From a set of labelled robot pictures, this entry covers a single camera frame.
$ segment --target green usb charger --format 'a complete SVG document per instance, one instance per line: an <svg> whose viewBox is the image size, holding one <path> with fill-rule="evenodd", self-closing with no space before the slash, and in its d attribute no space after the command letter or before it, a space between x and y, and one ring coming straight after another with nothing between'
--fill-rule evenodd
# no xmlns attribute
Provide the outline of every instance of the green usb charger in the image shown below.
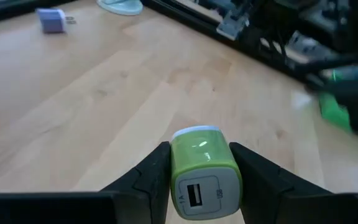
<svg viewBox="0 0 358 224"><path fill-rule="evenodd" d="M182 218L209 220L239 209L241 173L219 128L182 129L171 145L171 196Z"/></svg>

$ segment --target wooden table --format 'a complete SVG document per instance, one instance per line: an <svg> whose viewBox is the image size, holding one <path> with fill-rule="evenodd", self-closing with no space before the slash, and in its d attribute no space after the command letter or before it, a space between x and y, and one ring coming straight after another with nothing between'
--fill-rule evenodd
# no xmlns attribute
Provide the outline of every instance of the wooden table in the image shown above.
<svg viewBox="0 0 358 224"><path fill-rule="evenodd" d="M299 83L147 8L62 8L77 21L67 34L43 34L34 14L0 22L0 192L99 190L197 124L358 191L358 138L324 122ZM186 223L171 204L167 222ZM224 222L241 214L209 223Z"/></svg>

